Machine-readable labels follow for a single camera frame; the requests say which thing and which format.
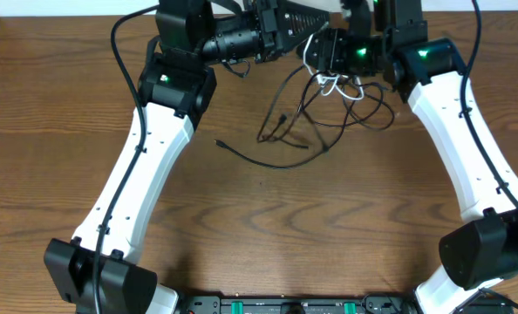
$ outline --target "green terminal block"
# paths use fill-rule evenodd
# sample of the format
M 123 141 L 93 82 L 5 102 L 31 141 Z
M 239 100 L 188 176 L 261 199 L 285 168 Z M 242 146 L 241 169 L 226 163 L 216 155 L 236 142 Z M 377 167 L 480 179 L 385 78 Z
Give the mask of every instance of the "green terminal block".
M 232 314 L 234 314 L 234 305 L 232 304 Z M 344 304 L 344 314 L 356 314 L 356 304 Z
M 243 302 L 232 302 L 232 314 L 243 314 Z

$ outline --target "green led light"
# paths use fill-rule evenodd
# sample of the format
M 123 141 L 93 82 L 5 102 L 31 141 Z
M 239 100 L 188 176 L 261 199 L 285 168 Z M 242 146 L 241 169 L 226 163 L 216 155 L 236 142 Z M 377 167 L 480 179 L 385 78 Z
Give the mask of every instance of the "green led light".
M 356 53 L 357 53 L 360 57 L 364 57 L 364 56 L 365 56 L 365 54 L 367 53 L 367 48 L 360 49 L 360 50 L 356 51 Z
M 430 51 L 418 51 L 418 54 L 422 57 L 422 58 L 425 58 L 427 57 L 427 54 L 430 53 Z

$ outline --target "white wall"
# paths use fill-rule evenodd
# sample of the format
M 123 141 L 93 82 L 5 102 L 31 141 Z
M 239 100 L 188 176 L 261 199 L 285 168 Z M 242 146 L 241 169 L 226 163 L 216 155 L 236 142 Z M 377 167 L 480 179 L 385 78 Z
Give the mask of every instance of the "white wall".
M 339 0 L 294 0 L 319 9 L 340 11 Z M 424 10 L 472 10 L 470 0 L 422 0 Z M 158 0 L 0 0 L 0 17 L 125 15 Z M 518 10 L 518 0 L 480 0 L 483 10 Z M 216 13 L 226 13 L 215 8 Z

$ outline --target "wood grain surface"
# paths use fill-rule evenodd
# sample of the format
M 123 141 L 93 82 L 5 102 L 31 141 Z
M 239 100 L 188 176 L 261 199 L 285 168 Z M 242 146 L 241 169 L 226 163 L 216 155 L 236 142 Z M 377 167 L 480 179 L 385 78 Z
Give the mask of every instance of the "wood grain surface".
M 474 41 L 471 13 L 428 13 L 431 37 Z M 109 44 L 116 17 L 5 18 L 0 26 L 0 312 L 69 312 L 43 263 L 68 240 L 104 187 L 133 112 Z M 474 92 L 518 174 L 518 13 L 484 14 Z M 129 22 L 119 48 L 140 75 L 152 17 Z M 461 225 L 452 184 L 428 133 L 397 95 L 389 131 L 352 127 L 305 167 L 274 171 L 215 146 L 287 164 L 310 151 L 255 143 L 294 55 L 242 80 L 215 67 L 210 109 L 153 212 L 140 265 L 167 286 L 240 296 L 407 292 L 440 264 L 438 241 Z M 307 81 L 289 84 L 276 114 L 295 110 Z M 340 122 L 335 97 L 311 113 Z M 376 122 L 384 123 L 387 113 Z M 307 124 L 296 137 L 311 137 Z M 325 131 L 327 139 L 335 130 Z M 498 291 L 518 302 L 518 277 Z

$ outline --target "black cylindrical motor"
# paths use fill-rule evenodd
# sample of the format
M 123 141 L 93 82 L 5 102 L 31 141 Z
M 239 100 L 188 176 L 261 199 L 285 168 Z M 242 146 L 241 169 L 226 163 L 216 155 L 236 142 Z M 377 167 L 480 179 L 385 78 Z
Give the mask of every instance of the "black cylindrical motor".
M 253 57 L 259 52 L 259 32 L 242 28 L 219 32 L 205 43 L 201 55 L 205 63 L 219 63 Z

